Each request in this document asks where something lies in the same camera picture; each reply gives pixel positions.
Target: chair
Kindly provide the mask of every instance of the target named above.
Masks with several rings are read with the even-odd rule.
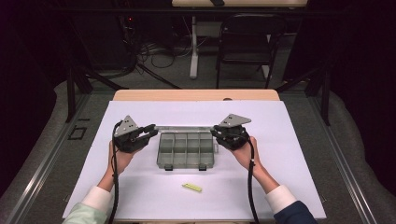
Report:
[[[256,64],[259,69],[262,65],[268,65],[269,72],[265,81],[267,89],[279,38],[286,28],[286,21],[277,15],[236,14],[226,19],[220,26],[216,88],[219,88],[221,64],[233,63]]]

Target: transparent compartment box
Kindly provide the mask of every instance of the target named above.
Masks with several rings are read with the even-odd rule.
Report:
[[[211,133],[161,133],[157,164],[161,169],[206,170],[215,163]]]

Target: dark blue sleeve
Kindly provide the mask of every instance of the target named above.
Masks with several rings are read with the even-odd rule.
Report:
[[[280,212],[274,214],[279,224],[311,224],[317,223],[306,205],[300,201],[292,203]]]

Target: white tabletop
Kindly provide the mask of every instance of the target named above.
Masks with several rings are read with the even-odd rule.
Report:
[[[225,7],[305,7],[307,0],[224,0]],[[213,7],[210,0],[173,0],[174,7]]]
[[[252,119],[244,127],[258,140],[262,163],[274,178],[287,185],[315,218],[325,218],[317,190],[304,160],[287,109],[281,101],[110,102],[64,211],[66,217],[92,185],[102,177],[114,125],[130,115],[139,126],[213,126],[227,115]],[[253,220],[248,203],[248,172],[223,147],[212,169],[165,171],[156,160],[160,136],[151,138],[120,176],[116,219],[142,220]],[[202,192],[185,189],[191,183]],[[264,192],[253,180],[259,219],[273,218]]]

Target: yellow object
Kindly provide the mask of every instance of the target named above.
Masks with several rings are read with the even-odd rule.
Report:
[[[182,185],[182,186],[183,186],[184,188],[193,189],[193,190],[196,190],[196,191],[198,191],[198,192],[201,192],[201,191],[202,191],[202,188],[201,188],[201,187],[198,187],[198,186],[193,185],[193,184],[187,183],[187,184],[184,184],[184,185]]]

